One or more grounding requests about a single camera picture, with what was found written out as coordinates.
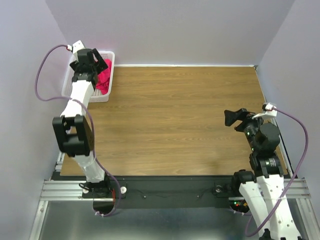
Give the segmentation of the white plastic basket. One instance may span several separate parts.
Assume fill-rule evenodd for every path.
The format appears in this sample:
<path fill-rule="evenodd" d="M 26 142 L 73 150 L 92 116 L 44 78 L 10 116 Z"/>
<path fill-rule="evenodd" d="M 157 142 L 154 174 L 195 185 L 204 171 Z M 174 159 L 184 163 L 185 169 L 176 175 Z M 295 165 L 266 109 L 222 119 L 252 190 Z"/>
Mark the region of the white plastic basket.
<path fill-rule="evenodd" d="M 105 103 L 108 102 L 110 93 L 112 90 L 112 82 L 113 82 L 113 74 L 114 74 L 114 62 L 115 62 L 115 54 L 112 51 L 99 50 L 98 51 L 101 57 L 104 59 L 108 68 L 102 71 L 98 75 L 97 87 L 94 93 L 91 95 L 89 102 L 90 103 Z M 74 71 L 68 67 L 61 95 L 69 97 L 72 93 L 72 76 L 74 75 Z"/>

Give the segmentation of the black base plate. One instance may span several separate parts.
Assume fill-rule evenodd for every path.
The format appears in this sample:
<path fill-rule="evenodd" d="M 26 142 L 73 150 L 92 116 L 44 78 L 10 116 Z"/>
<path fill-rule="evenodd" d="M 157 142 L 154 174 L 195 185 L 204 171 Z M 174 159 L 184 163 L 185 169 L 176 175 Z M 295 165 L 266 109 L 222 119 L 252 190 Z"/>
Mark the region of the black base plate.
<path fill-rule="evenodd" d="M 84 199 L 97 211 L 116 209 L 224 208 L 243 199 L 232 190 L 230 175 L 126 176 L 100 183 L 81 182 Z"/>

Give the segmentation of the aluminium frame rail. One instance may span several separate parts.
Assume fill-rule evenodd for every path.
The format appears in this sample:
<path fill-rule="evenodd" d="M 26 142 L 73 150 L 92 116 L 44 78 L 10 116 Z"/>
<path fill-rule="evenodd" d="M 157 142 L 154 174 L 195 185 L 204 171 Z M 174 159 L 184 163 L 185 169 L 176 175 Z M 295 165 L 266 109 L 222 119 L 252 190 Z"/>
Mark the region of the aluminium frame rail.
<path fill-rule="evenodd" d="M 60 154 L 51 179 L 41 189 L 32 240 L 260 240 L 251 235 L 255 221 L 242 196 L 229 208 L 94 209 L 92 199 L 82 197 L 82 176 L 63 176 L 67 161 Z M 307 181 L 290 179 L 286 197 L 301 240 L 317 240 L 320 230 L 311 204 Z"/>

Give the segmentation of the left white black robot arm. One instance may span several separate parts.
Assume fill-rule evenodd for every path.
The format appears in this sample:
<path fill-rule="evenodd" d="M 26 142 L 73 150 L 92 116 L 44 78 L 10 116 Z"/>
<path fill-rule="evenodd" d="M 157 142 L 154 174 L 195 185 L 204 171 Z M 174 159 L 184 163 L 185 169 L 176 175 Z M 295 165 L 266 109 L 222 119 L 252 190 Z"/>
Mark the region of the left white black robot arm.
<path fill-rule="evenodd" d="M 94 131 L 87 122 L 87 106 L 96 89 L 98 75 L 108 68 L 94 49 L 74 49 L 75 61 L 72 91 L 66 108 L 54 117 L 52 126 L 59 150 L 74 159 L 85 174 L 86 181 L 79 186 L 84 198 L 107 198 L 112 194 L 110 178 L 94 157 Z"/>

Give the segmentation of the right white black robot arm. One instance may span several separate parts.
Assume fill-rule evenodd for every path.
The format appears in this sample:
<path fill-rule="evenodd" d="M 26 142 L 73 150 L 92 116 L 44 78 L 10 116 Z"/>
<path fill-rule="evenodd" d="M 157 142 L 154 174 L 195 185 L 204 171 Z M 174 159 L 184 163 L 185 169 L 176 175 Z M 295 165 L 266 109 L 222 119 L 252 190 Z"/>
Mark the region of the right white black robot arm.
<path fill-rule="evenodd" d="M 224 124 L 244 133 L 251 148 L 251 170 L 239 170 L 232 176 L 231 192 L 244 198 L 257 229 L 251 233 L 261 240 L 300 240 L 299 232 L 286 196 L 290 184 L 285 184 L 284 171 L 276 153 L 280 144 L 280 130 L 266 119 L 277 115 L 271 104 L 263 106 L 262 113 L 245 108 L 224 111 Z"/>

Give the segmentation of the pink t shirt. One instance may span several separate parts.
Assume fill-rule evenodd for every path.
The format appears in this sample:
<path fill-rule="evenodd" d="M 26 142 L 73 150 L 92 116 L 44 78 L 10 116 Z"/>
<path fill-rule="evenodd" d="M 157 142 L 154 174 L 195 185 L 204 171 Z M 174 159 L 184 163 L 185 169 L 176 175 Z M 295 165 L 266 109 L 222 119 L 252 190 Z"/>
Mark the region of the pink t shirt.
<path fill-rule="evenodd" d="M 108 69 L 104 70 L 98 75 L 98 82 L 96 84 L 96 89 L 100 90 L 102 95 L 106 95 L 109 91 L 111 68 L 112 68 L 111 60 L 105 59 L 104 61 L 107 63 Z"/>

